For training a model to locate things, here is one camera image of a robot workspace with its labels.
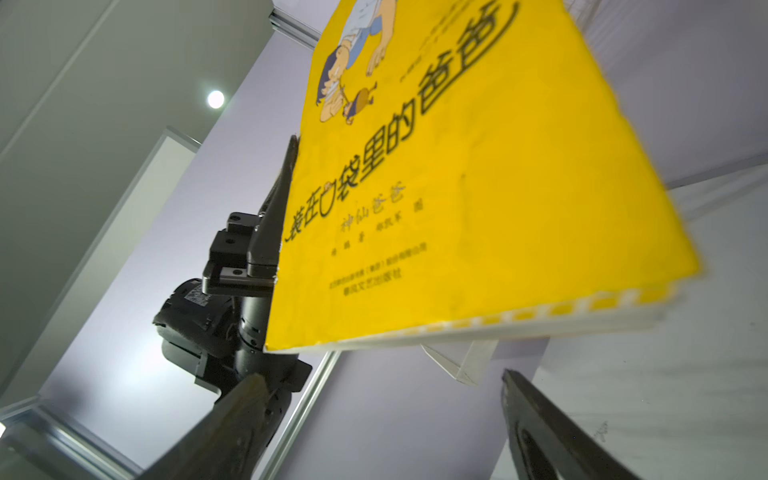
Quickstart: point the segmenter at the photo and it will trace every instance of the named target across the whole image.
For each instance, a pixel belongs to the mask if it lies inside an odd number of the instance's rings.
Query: white panel
[[[657,328],[550,340],[534,384],[641,478],[765,478],[768,166],[673,197],[704,275]]]

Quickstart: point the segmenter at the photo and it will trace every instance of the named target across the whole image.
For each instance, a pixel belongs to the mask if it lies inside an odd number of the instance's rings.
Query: cartoon illustration
[[[366,105],[373,105],[373,95],[371,95],[371,92],[376,90],[377,86],[379,86],[379,82],[373,84],[373,88],[371,89],[363,88],[357,92],[355,100],[353,101],[349,101],[346,98],[346,95],[344,95],[344,87],[341,87],[342,96],[346,101],[346,106],[344,107],[344,113],[342,113],[342,115],[344,115],[344,118],[346,118],[347,125],[352,124],[353,120],[355,119],[355,115],[360,113],[360,111],[362,111]]]
[[[366,70],[366,75],[369,77],[373,75],[373,71],[384,59],[387,46],[392,40],[396,9],[397,0],[357,0],[355,2],[342,30],[339,46],[328,56],[317,85],[316,104],[323,103],[320,121],[328,121],[344,109],[342,115],[346,117],[346,123],[351,125],[355,115],[366,105],[373,103],[370,91],[376,88],[376,84],[370,90],[363,88],[355,96],[354,102],[349,102],[345,98],[340,82],[344,72],[357,61],[368,37],[381,34],[379,46],[371,54]]]

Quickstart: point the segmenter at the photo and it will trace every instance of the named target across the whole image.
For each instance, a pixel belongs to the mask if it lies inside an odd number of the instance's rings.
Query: white wall
[[[270,39],[41,392],[142,467],[215,397],[161,355],[151,321],[176,286],[202,274],[227,215],[261,205],[299,130],[309,63],[306,49],[282,35]]]
[[[487,480],[507,436],[502,373],[531,378],[546,345],[500,343],[476,387],[419,346],[348,352],[278,478]]]
[[[37,395],[80,328],[160,213],[199,144],[166,131],[104,224],[38,341],[19,367],[0,405]]]

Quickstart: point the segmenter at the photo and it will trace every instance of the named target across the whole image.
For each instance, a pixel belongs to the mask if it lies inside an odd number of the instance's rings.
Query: yellow book
[[[269,351],[633,326],[698,269],[560,0],[340,2]]]

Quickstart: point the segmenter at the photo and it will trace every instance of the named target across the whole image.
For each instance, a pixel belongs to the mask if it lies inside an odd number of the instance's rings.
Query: cartoon man
[[[386,48],[395,31],[397,0],[357,0],[344,25],[339,47],[328,56],[323,74],[317,85],[317,104],[323,102],[320,121],[328,121],[344,107],[344,92],[339,84],[343,73],[349,70],[360,56],[368,37],[381,34],[379,46],[373,51],[366,74],[384,59]]]

